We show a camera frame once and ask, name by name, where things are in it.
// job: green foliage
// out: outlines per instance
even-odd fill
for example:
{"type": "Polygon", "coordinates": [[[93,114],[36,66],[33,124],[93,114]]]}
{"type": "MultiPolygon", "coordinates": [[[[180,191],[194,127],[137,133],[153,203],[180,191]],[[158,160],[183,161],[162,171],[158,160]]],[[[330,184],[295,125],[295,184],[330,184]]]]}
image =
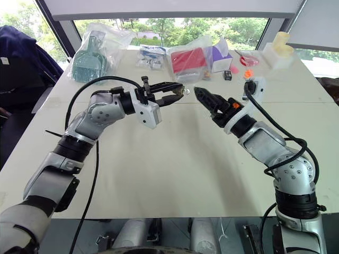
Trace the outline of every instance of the green foliage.
{"type": "Polygon", "coordinates": [[[131,22],[125,22],[123,25],[122,25],[122,28],[123,29],[128,29],[128,30],[132,30],[136,33],[138,32],[144,32],[144,31],[152,31],[152,27],[149,26],[149,25],[145,25],[145,24],[142,24],[138,21],[133,21],[133,23],[131,22]]]}
{"type": "Polygon", "coordinates": [[[21,3],[17,13],[4,14],[0,21],[0,26],[11,25],[28,36],[35,38],[33,27],[36,21],[40,20],[39,18],[39,12],[33,4],[21,3]]]}
{"type": "Polygon", "coordinates": [[[255,50],[255,46],[241,44],[241,43],[231,43],[230,41],[227,42],[228,48],[230,50],[255,50]]]}
{"type": "Polygon", "coordinates": [[[339,62],[338,52],[310,50],[310,49],[296,49],[296,53],[303,60],[312,60],[313,57],[326,58],[334,62],[339,62]]]}
{"type": "Polygon", "coordinates": [[[158,33],[161,38],[161,45],[163,46],[163,41],[166,40],[167,34],[174,29],[174,19],[148,19],[147,24],[152,27],[152,30],[155,33],[158,33]]]}
{"type": "Polygon", "coordinates": [[[35,38],[37,44],[44,48],[57,62],[67,61],[60,43],[34,4],[20,3],[20,8],[16,13],[5,13],[0,20],[0,26],[3,25],[11,25],[35,38]]]}
{"type": "Polygon", "coordinates": [[[131,41],[131,45],[139,46],[141,44],[151,45],[151,46],[161,46],[161,41],[158,39],[144,39],[144,38],[133,38],[131,41]]]}
{"type": "Polygon", "coordinates": [[[267,19],[261,18],[233,18],[229,22],[229,27],[233,31],[237,31],[238,35],[233,35],[229,39],[236,43],[256,46],[266,23],[267,19]]]}
{"type": "Polygon", "coordinates": [[[90,23],[101,23],[101,24],[113,26],[115,23],[115,20],[75,20],[74,23],[80,36],[82,37],[84,33],[86,32],[88,25],[90,23]]]}
{"type": "Polygon", "coordinates": [[[204,35],[210,28],[209,18],[186,17],[183,21],[183,32],[179,37],[179,44],[185,45],[204,35]]]}
{"type": "Polygon", "coordinates": [[[180,39],[180,36],[181,36],[182,33],[183,33],[183,29],[175,26],[173,28],[173,30],[171,30],[167,34],[166,38],[164,39],[164,46],[165,47],[174,47],[174,46],[180,45],[179,39],[180,39]]]}

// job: black cable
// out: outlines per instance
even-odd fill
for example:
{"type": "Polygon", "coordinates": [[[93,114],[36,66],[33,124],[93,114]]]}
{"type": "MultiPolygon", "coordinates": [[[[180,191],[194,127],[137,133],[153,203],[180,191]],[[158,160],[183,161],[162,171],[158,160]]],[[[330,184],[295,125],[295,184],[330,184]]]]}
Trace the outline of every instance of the black cable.
{"type": "Polygon", "coordinates": [[[94,83],[96,82],[99,82],[99,81],[102,81],[102,80],[109,80],[109,79],[112,79],[112,80],[118,80],[118,81],[122,81],[122,82],[126,82],[126,83],[130,83],[134,86],[136,86],[137,88],[141,88],[140,85],[133,81],[133,80],[130,80],[130,79],[127,79],[127,78],[121,78],[121,77],[117,77],[117,76],[103,76],[103,77],[100,77],[100,78],[96,78],[96,79],[93,79],[92,81],[86,83],[85,85],[83,85],[76,93],[75,95],[73,96],[73,98],[70,100],[70,103],[68,105],[68,109],[67,109],[67,113],[66,113],[66,122],[65,122],[65,129],[67,129],[68,127],[68,122],[69,122],[69,118],[70,118],[70,112],[72,111],[72,107],[73,107],[73,104],[75,102],[75,100],[77,99],[77,97],[79,96],[79,94],[85,90],[86,88],[88,88],[88,86],[91,86],[93,85],[94,83]]]}
{"type": "Polygon", "coordinates": [[[81,227],[84,223],[88,208],[90,207],[91,201],[92,201],[92,197],[93,197],[93,193],[94,193],[94,188],[95,188],[95,183],[96,183],[96,178],[97,178],[97,173],[99,171],[99,140],[96,142],[96,164],[95,164],[95,173],[94,173],[94,178],[93,178],[93,183],[92,183],[92,188],[91,188],[91,192],[90,192],[90,196],[88,197],[88,201],[83,213],[83,216],[80,219],[78,228],[76,229],[75,235],[73,237],[73,242],[72,242],[72,246],[70,247],[69,250],[69,254],[72,254],[75,248],[75,243],[76,240],[78,239],[81,227]]]}
{"type": "Polygon", "coordinates": [[[264,173],[269,175],[269,176],[273,176],[272,173],[270,173],[270,171],[272,171],[275,168],[281,167],[283,165],[286,165],[292,161],[294,161],[295,159],[297,159],[298,157],[300,157],[305,151],[308,152],[308,154],[311,156],[313,163],[314,163],[314,167],[315,167],[315,176],[314,176],[314,180],[313,182],[316,184],[318,182],[319,179],[319,164],[318,164],[318,160],[315,157],[314,153],[307,147],[307,142],[304,139],[300,139],[300,138],[296,138],[295,136],[293,136],[291,133],[289,133],[287,130],[285,130],[282,126],[280,126],[270,115],[269,113],[266,112],[266,110],[264,110],[264,108],[253,98],[251,92],[248,89],[248,83],[245,83],[245,94],[247,96],[247,98],[253,103],[253,105],[267,118],[267,120],[270,121],[270,123],[273,124],[274,127],[276,127],[278,130],[280,130],[282,133],[284,133],[286,136],[288,136],[288,138],[286,140],[292,140],[294,142],[296,142],[297,144],[299,144],[301,146],[301,149],[299,152],[297,152],[294,156],[292,156],[291,158],[284,160],[281,163],[275,164],[272,167],[268,167],[267,169],[264,170],[264,173]]]}
{"type": "MultiPolygon", "coordinates": [[[[102,80],[109,80],[109,79],[112,79],[112,80],[118,80],[118,81],[122,81],[122,82],[126,82],[126,83],[130,83],[134,86],[136,86],[137,88],[141,88],[140,85],[138,83],[136,83],[135,81],[133,80],[130,80],[130,79],[126,79],[126,78],[121,78],[121,77],[117,77],[117,76],[103,76],[103,77],[100,77],[100,78],[96,78],[96,79],[93,79],[92,81],[86,83],[85,85],[83,85],[73,96],[73,98],[71,99],[71,101],[69,102],[69,105],[68,105],[68,109],[67,109],[67,113],[66,113],[66,119],[65,119],[65,130],[68,128],[68,123],[69,123],[69,118],[70,118],[70,113],[72,111],[72,107],[74,105],[74,102],[75,100],[77,99],[77,97],[79,96],[79,94],[86,88],[88,88],[88,86],[91,86],[93,85],[94,83],[96,82],[99,82],[99,81],[102,81],[102,80]]],[[[96,178],[97,178],[97,173],[99,171],[99,140],[97,140],[96,142],[96,163],[95,163],[95,173],[94,173],[94,178],[93,178],[93,183],[92,183],[92,188],[91,188],[91,192],[90,192],[90,196],[88,197],[88,201],[87,201],[87,204],[86,204],[86,207],[85,207],[85,210],[84,210],[84,213],[80,219],[80,222],[79,222],[79,225],[78,225],[78,228],[76,230],[76,233],[73,237],[73,241],[72,241],[72,246],[69,250],[69,254],[72,254],[73,251],[74,251],[74,248],[75,248],[75,243],[78,239],[78,236],[79,236],[79,233],[80,233],[80,230],[81,230],[81,227],[84,223],[84,220],[85,220],[85,217],[86,217],[86,214],[87,214],[87,211],[88,211],[88,208],[90,207],[90,204],[91,204],[91,201],[92,201],[92,197],[93,197],[93,193],[94,193],[94,188],[95,188],[95,183],[96,183],[96,178]]]]}
{"type": "Polygon", "coordinates": [[[266,222],[267,216],[268,216],[269,213],[275,208],[275,206],[276,206],[276,203],[274,203],[273,205],[271,205],[271,206],[266,210],[266,212],[264,213],[264,216],[263,216],[262,219],[261,219],[259,234],[260,234],[260,247],[261,247],[263,253],[265,253],[264,245],[263,245],[263,232],[264,232],[265,222],[266,222]]]}

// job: clear plastic packaging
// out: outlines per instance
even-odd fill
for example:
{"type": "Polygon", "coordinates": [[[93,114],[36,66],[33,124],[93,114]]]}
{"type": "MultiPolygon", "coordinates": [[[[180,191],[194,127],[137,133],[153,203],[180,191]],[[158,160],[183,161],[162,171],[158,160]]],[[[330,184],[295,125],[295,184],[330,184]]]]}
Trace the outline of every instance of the clear plastic packaging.
{"type": "Polygon", "coordinates": [[[168,49],[168,61],[176,81],[180,83],[209,80],[212,62],[212,38],[204,35],[187,45],[168,49]]]}
{"type": "Polygon", "coordinates": [[[163,47],[140,45],[137,66],[146,67],[152,70],[162,69],[165,56],[166,49],[163,47]]]}
{"type": "Polygon", "coordinates": [[[95,78],[114,74],[135,33],[115,30],[101,23],[91,23],[83,35],[83,41],[75,53],[68,76],[86,83],[95,78]]]}

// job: tree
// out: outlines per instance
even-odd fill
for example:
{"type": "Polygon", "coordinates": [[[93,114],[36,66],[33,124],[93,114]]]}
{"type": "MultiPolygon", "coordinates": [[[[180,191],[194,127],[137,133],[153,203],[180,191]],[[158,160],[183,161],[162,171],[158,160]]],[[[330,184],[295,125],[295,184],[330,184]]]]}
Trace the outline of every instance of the tree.
{"type": "Polygon", "coordinates": [[[186,17],[183,21],[183,25],[184,31],[179,38],[180,45],[185,45],[204,35],[211,26],[209,18],[202,17],[186,17]]]}
{"type": "Polygon", "coordinates": [[[148,19],[147,24],[151,25],[153,31],[158,33],[161,38],[161,45],[164,45],[164,39],[166,39],[167,32],[174,28],[174,19],[148,19]]]}
{"type": "Polygon", "coordinates": [[[230,29],[226,30],[225,37],[233,43],[256,46],[266,26],[267,19],[239,17],[229,22],[230,29]]]}
{"type": "Polygon", "coordinates": [[[133,23],[125,22],[122,28],[134,31],[137,36],[138,32],[152,31],[152,28],[149,25],[142,24],[139,21],[133,21],[133,23]]]}
{"type": "Polygon", "coordinates": [[[180,45],[179,39],[183,33],[183,28],[175,26],[173,29],[168,31],[166,38],[164,39],[165,47],[173,47],[180,45]]]}
{"type": "Polygon", "coordinates": [[[296,49],[296,53],[303,60],[313,60],[313,57],[326,58],[334,62],[339,62],[339,53],[310,49],[296,49]]]}
{"type": "Polygon", "coordinates": [[[21,3],[17,13],[5,13],[0,25],[11,25],[30,37],[35,37],[33,27],[40,20],[39,12],[33,4],[21,3]]]}
{"type": "Polygon", "coordinates": [[[105,25],[114,26],[115,20],[75,20],[74,23],[80,36],[82,37],[84,33],[87,31],[88,25],[90,23],[101,23],[105,25]]]}
{"type": "Polygon", "coordinates": [[[0,26],[2,25],[11,25],[26,35],[35,38],[37,44],[44,48],[57,62],[67,61],[67,56],[60,43],[34,4],[20,3],[16,13],[5,13],[3,15],[0,20],[0,26]]]}

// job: white cable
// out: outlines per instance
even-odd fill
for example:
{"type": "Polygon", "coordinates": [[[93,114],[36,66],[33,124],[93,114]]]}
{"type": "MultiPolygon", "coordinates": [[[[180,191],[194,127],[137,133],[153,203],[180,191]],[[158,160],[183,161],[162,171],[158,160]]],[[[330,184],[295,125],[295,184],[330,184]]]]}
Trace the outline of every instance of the white cable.
{"type": "Polygon", "coordinates": [[[220,242],[221,238],[223,238],[223,237],[228,238],[227,235],[225,235],[224,227],[222,226],[222,219],[221,219],[221,217],[220,217],[220,225],[221,225],[222,235],[219,237],[219,242],[220,242]]]}

